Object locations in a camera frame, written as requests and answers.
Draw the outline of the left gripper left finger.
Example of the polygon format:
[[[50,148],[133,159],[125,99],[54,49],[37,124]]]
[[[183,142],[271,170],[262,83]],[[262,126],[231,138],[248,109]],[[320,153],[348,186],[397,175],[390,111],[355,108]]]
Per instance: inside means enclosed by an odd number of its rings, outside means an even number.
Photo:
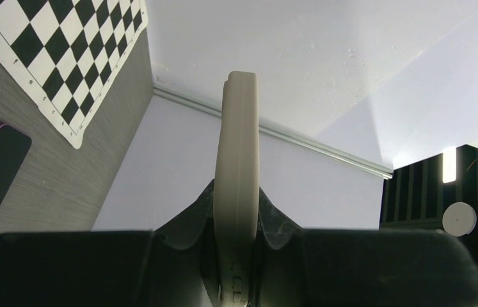
[[[185,250],[195,245],[209,218],[213,215],[214,180],[211,180],[197,199],[154,233],[173,249]]]

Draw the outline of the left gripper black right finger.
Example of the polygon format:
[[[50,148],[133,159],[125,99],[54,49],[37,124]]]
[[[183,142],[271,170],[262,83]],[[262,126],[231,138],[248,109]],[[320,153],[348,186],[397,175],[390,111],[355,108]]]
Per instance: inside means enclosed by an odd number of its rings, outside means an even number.
[[[278,250],[283,248],[295,234],[302,232],[303,228],[276,208],[260,188],[258,231],[271,249]]]

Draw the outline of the phone with pink edge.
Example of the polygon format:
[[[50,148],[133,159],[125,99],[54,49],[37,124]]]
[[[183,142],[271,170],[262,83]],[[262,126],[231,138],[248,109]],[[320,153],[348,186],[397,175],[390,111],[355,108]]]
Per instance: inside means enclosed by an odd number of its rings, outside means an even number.
[[[259,212],[257,76],[233,71],[223,87],[213,191],[219,306],[247,306]]]

